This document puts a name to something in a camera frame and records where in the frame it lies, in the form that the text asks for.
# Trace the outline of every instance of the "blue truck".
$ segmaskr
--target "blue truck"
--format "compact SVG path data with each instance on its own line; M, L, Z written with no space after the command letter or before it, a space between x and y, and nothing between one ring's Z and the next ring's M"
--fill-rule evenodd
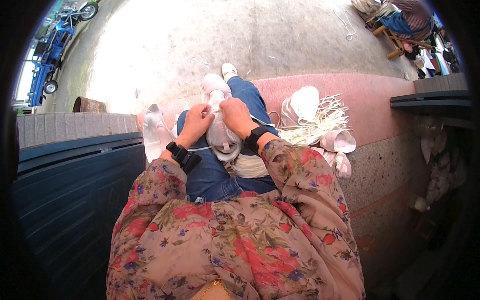
M43 36L35 49L32 62L35 65L32 85L28 93L28 106L42 105L45 94L57 91L58 83L53 75L61 68L61 58L66 46L71 41L80 21L92 19L98 11L96 2L86 2L79 9L64 8L54 17L59 21L51 32Z

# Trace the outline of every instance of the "blue door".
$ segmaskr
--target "blue door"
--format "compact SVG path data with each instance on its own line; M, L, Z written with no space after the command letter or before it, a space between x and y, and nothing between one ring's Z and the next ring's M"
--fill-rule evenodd
M92 288L89 279L106 270L113 225L144 169L138 132L20 152L14 211L32 255L62 299ZM97 284L105 286L105 275Z

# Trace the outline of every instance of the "motorcycle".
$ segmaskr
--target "motorcycle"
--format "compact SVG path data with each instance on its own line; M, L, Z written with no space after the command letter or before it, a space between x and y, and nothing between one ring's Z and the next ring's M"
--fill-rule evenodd
M79 8L76 8L76 1L73 7L64 7L60 12L52 16L57 21L67 21L70 26L76 26L80 21L92 19L98 12L98 3L85 2Z

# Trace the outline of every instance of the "black wrist strap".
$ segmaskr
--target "black wrist strap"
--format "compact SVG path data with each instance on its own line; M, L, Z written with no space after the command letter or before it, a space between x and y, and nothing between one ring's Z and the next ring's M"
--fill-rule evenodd
M257 127L250 132L250 136L247 136L245 139L245 145L247 148L258 153L258 139L264 134L269 132L268 129L264 126Z
M177 145L175 142L170 142L167 145L167 150L172 153L172 158L178 162L185 174L190 173L190 171L202 161L202 158L198 154L188 152L187 149L181 145Z

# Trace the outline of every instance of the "tire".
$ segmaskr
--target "tire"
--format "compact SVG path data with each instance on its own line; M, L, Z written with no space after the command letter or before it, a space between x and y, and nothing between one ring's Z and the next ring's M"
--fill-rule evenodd
M95 17L96 13L98 12L98 3L96 2L88 2L80 12L89 12L89 14L84 17L83 15L78 16L78 20L80 21L87 21Z
M59 84L55 80L49 80L43 85L43 91L45 94L50 95L57 91Z
M61 70L62 65L63 65L63 61L62 61L61 59L59 59L59 60L57 61L57 63L54 65L54 68Z

